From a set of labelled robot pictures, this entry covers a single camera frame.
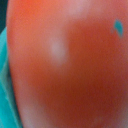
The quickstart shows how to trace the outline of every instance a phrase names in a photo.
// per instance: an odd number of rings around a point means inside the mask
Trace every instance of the red tomato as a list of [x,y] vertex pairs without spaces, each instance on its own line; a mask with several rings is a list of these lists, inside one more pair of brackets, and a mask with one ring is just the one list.
[[127,0],[9,0],[7,36],[24,128],[128,127]]

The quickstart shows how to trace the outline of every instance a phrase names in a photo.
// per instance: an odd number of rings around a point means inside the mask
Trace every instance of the red surface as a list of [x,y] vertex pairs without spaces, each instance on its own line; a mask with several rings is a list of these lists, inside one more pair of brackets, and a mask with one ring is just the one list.
[[127,8],[127,0],[9,0],[9,62],[25,128],[128,127]]

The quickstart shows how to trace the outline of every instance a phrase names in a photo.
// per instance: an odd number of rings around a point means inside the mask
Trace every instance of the teal fabric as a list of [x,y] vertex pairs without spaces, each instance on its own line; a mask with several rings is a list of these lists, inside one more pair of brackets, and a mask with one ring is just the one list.
[[22,128],[9,72],[6,29],[0,35],[0,128]]

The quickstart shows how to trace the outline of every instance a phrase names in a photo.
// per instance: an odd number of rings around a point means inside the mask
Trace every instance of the teal background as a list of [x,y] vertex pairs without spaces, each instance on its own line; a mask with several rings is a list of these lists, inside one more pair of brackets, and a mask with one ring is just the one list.
[[0,0],[0,128],[22,128],[8,64],[7,0]]

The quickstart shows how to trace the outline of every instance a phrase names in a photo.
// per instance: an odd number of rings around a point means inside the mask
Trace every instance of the tomato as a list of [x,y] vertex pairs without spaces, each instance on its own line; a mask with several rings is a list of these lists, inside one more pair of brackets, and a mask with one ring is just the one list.
[[128,127],[127,0],[10,0],[7,37],[25,128]]

